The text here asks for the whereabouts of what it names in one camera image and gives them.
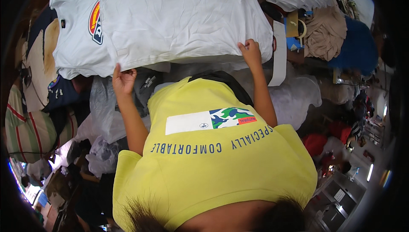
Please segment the yellow t-shirt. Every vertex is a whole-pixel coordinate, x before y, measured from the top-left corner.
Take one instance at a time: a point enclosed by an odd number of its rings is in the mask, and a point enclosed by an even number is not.
[[[224,83],[189,78],[149,100],[143,157],[119,153],[113,215],[121,228],[130,231],[125,210],[133,200],[171,231],[230,203],[290,196],[305,206],[317,173],[293,127],[269,127]]]

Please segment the dickies logo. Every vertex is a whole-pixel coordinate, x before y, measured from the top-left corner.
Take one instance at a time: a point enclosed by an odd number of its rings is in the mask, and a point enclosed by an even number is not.
[[[104,37],[102,36],[101,20],[99,16],[99,0],[95,3],[91,14],[89,15],[88,31],[92,36],[92,40],[98,45],[101,45]]]

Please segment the woman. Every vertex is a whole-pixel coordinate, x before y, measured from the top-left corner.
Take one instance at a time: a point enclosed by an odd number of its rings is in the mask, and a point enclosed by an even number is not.
[[[225,83],[187,77],[148,102],[151,132],[131,98],[135,69],[112,78],[129,151],[121,151],[113,215],[126,231],[303,231],[317,184],[291,125],[277,126],[258,43],[238,43],[254,108]]]

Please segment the fluorescent light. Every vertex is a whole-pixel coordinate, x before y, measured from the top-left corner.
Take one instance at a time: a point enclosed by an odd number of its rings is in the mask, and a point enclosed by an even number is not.
[[[368,178],[366,178],[366,181],[369,181],[371,179],[372,169],[373,169],[373,164],[371,164],[371,168],[369,168]]]

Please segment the hand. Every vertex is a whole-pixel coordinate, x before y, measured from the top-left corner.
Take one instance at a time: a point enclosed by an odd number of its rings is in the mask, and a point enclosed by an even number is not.
[[[249,66],[250,71],[254,71],[255,69],[261,69],[261,52],[258,47],[258,42],[255,42],[253,39],[248,39],[243,43],[237,43],[238,48],[241,50],[243,54],[244,61]]]
[[[117,63],[112,76],[112,86],[115,95],[118,97],[130,95],[136,79],[136,70],[131,69],[121,72],[121,66]]]

